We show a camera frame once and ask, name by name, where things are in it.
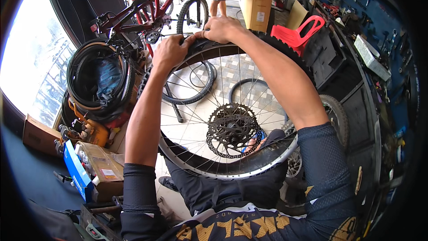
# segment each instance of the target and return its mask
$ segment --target blue box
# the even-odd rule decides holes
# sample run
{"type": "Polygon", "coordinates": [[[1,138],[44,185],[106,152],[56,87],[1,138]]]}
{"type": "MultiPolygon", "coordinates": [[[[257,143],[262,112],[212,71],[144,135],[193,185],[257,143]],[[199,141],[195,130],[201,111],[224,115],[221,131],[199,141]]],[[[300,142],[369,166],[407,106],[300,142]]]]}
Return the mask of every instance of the blue box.
{"type": "Polygon", "coordinates": [[[88,176],[88,173],[86,173],[86,170],[83,168],[78,156],[74,152],[74,147],[70,140],[66,142],[64,148],[64,161],[67,165],[70,176],[73,178],[74,186],[77,188],[86,203],[91,202],[94,184],[88,176]]]}

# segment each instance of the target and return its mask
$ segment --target black shoe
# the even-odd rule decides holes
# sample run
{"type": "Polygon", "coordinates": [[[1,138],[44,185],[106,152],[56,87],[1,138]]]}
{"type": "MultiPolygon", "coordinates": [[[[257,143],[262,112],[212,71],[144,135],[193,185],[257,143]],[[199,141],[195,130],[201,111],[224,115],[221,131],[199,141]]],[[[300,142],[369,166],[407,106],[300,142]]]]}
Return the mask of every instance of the black shoe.
{"type": "Polygon", "coordinates": [[[159,177],[158,181],[161,185],[165,186],[166,188],[179,192],[179,189],[177,188],[177,186],[175,185],[171,177],[162,176],[162,177],[159,177]]]}

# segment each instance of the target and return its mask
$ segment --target black pants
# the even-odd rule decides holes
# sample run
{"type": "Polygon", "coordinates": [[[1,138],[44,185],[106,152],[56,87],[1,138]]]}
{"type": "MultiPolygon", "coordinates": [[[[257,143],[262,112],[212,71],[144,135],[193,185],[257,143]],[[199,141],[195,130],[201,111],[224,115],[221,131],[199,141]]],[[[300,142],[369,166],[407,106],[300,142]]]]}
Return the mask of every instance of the black pants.
{"type": "MultiPolygon", "coordinates": [[[[262,147],[269,146],[283,135],[283,131],[273,131],[262,147]]],[[[190,174],[167,158],[165,163],[192,216],[217,205],[239,201],[252,202],[259,208],[275,208],[288,169],[287,162],[284,162],[275,169],[248,179],[221,181],[190,174]]]]}

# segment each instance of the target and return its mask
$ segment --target hand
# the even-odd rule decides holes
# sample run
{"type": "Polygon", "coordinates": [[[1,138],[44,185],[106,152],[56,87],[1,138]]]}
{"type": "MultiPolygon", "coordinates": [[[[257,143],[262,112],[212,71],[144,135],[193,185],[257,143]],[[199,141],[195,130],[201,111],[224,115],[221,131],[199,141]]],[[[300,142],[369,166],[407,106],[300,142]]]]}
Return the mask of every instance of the hand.
{"type": "Polygon", "coordinates": [[[182,38],[183,35],[172,35],[158,45],[153,54],[154,69],[169,73],[174,67],[183,62],[189,47],[195,42],[196,37],[191,35],[180,45],[182,38]]]}
{"type": "Polygon", "coordinates": [[[236,37],[241,35],[240,33],[249,32],[242,27],[239,20],[225,16],[209,18],[204,27],[204,30],[206,29],[210,30],[197,32],[195,36],[197,38],[207,38],[222,44],[233,42],[236,37]]]}

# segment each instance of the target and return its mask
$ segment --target bicycle frame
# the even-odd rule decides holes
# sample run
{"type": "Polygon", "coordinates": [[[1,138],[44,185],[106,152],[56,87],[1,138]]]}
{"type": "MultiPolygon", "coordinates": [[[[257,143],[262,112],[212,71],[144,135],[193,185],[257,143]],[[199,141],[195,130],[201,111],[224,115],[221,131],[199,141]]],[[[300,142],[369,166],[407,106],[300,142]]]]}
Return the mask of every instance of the bicycle frame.
{"type": "MultiPolygon", "coordinates": [[[[131,33],[140,32],[143,33],[150,30],[156,30],[162,18],[165,16],[165,12],[172,3],[173,0],[166,0],[162,6],[159,5],[159,0],[133,0],[131,6],[125,8],[117,14],[115,17],[108,17],[107,13],[99,17],[99,33],[108,33],[110,28],[113,28],[116,33],[131,33]],[[150,18],[146,11],[146,7],[149,6],[151,13],[150,18]],[[146,22],[142,22],[140,16],[140,10],[142,10],[146,22]],[[137,25],[124,25],[126,21],[131,19],[132,16],[136,15],[137,25]]],[[[200,10],[197,8],[198,19],[200,18],[200,10]]]]}

